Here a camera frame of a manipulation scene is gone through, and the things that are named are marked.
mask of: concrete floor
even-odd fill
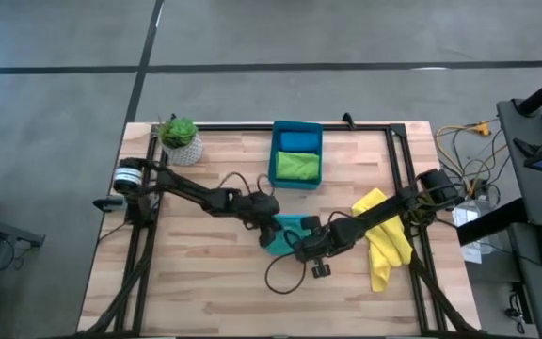
[[[0,68],[136,66],[153,8],[0,0]],[[443,61],[542,61],[542,0],[166,0],[151,56],[155,65]],[[134,73],[0,74],[0,219],[47,234],[23,269],[5,272],[0,338],[74,331],[102,219],[91,201],[107,192],[135,82]],[[158,73],[146,76],[135,120],[334,121],[350,112],[436,130],[492,119],[496,102],[540,86],[542,68]],[[486,142],[462,135],[460,152],[474,157]],[[519,193],[511,165],[505,171],[508,202]],[[515,335],[502,316],[506,286],[472,287],[483,328]]]

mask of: wooden tabletop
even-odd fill
[[[430,124],[403,122],[416,173],[438,166]],[[120,158],[145,157],[151,126],[127,125]],[[271,132],[200,132],[204,154],[192,167],[173,167],[204,186],[215,187],[229,172],[239,171],[251,189],[267,173]],[[323,182],[317,190],[277,189],[284,214],[320,215],[350,206],[375,187],[394,192],[386,139],[381,132],[324,132]],[[399,152],[400,169],[404,172]],[[404,183],[407,178],[403,173]],[[244,189],[237,178],[226,186]],[[122,223],[123,212],[107,214],[102,234]],[[454,307],[479,327],[468,274],[456,231],[435,223],[428,229],[438,282]],[[120,288],[131,234],[127,226],[98,247],[78,330],[92,325]],[[389,286],[373,293],[368,267],[368,242],[328,259],[332,275],[307,276],[294,293],[282,296],[267,289],[264,272],[273,260],[258,246],[258,231],[247,231],[233,218],[212,218],[199,206],[165,194],[151,264],[142,326],[143,335],[407,335],[418,334],[413,293],[406,267],[394,268]],[[288,289],[297,283],[302,264],[279,261],[270,283]],[[426,312],[433,323],[430,295],[424,289]],[[130,302],[135,302],[135,291]],[[131,325],[130,304],[127,326]]]

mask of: towel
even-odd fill
[[[290,245],[286,243],[283,234],[286,230],[290,230],[298,234],[300,238],[296,237],[293,234],[288,234],[288,241],[290,241],[292,244],[297,242],[299,239],[310,235],[311,230],[303,230],[300,224],[300,220],[308,216],[309,215],[274,215],[273,218],[279,223],[279,225],[281,225],[281,230],[275,232],[275,240],[273,240],[273,242],[264,249],[267,250],[269,254],[277,256],[288,254],[294,251],[294,249],[292,249],[292,247],[290,247]]]
[[[278,152],[276,167],[276,178],[278,179],[317,179],[319,177],[319,155]]]
[[[384,200],[386,196],[376,188],[353,205],[353,215],[357,216]],[[365,237],[370,242],[369,271],[374,292],[382,292],[386,289],[391,267],[408,265],[411,262],[413,249],[405,238],[403,230],[401,219],[394,217],[365,233]]]
[[[319,135],[309,132],[281,132],[279,145],[284,152],[315,152],[319,148]]]

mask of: yellow cable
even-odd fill
[[[454,168],[446,165],[447,168],[449,168],[450,170],[452,170],[453,172],[455,173],[458,173],[461,177],[462,177],[462,180],[466,186],[466,190],[468,192],[470,192],[471,190],[471,186],[470,186],[470,181],[468,180],[468,178],[466,178],[464,176],[464,172],[463,172],[463,169],[461,169],[459,167],[459,165],[457,165],[457,163],[447,154],[447,152],[444,150],[444,148],[442,147],[442,143],[440,142],[440,137],[441,137],[441,134],[440,132],[442,132],[443,130],[445,129],[455,129],[455,130],[464,130],[464,129],[468,129],[467,127],[465,126],[461,126],[461,125],[447,125],[447,126],[442,126],[440,127],[437,132],[435,133],[435,139],[437,140],[437,146],[438,146],[438,151],[444,155],[444,157],[446,157],[449,161],[451,161],[451,163],[453,164]]]
[[[470,196],[472,194],[474,194],[474,189],[476,188],[476,183],[478,183],[478,178],[480,177],[480,172],[482,172],[482,166],[484,165],[487,169],[488,169],[488,166],[486,165],[486,162],[488,160],[490,160],[490,158],[493,159],[493,164],[494,165],[497,165],[497,158],[495,157],[497,155],[497,153],[503,151],[505,148],[507,147],[507,145],[503,145],[501,146],[498,150],[495,151],[495,153],[489,155],[485,161],[482,162],[482,165],[480,166],[480,169],[478,169],[478,172],[476,173],[476,177],[474,177],[474,180],[473,180],[473,184],[471,185],[470,187]]]

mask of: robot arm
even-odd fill
[[[154,186],[142,188],[143,170],[153,170],[157,173]],[[422,210],[436,212],[446,204],[460,202],[461,198],[444,172],[433,169],[418,178],[427,189],[426,198],[430,198],[433,204],[422,207],[422,193],[418,192],[417,186],[414,185],[398,190],[394,196],[355,218],[337,218],[327,225],[322,225],[317,216],[303,218],[301,225],[304,229],[311,230],[311,235],[295,242],[296,259],[303,263],[315,261],[317,267],[313,269],[313,273],[316,277],[329,275],[329,268],[325,266],[327,269],[324,269],[321,259],[351,249],[365,232],[374,226],[406,212]],[[261,247],[273,242],[276,231],[281,230],[281,226],[273,218],[279,213],[278,201],[273,196],[264,192],[243,195],[242,191],[236,188],[207,188],[146,159],[120,160],[113,187],[123,194],[130,204],[131,199],[152,192],[168,192],[199,204],[202,210],[213,217],[238,218],[247,229],[261,230],[259,237]]]
[[[157,173],[156,184],[142,188],[143,170]],[[237,188],[208,188],[183,178],[165,166],[140,158],[120,160],[115,171],[114,189],[124,195],[129,204],[153,192],[168,192],[197,203],[202,210],[213,217],[240,219],[247,229],[261,230],[259,244],[267,247],[275,239],[280,225],[273,216],[279,213],[278,201],[264,192],[243,195]]]

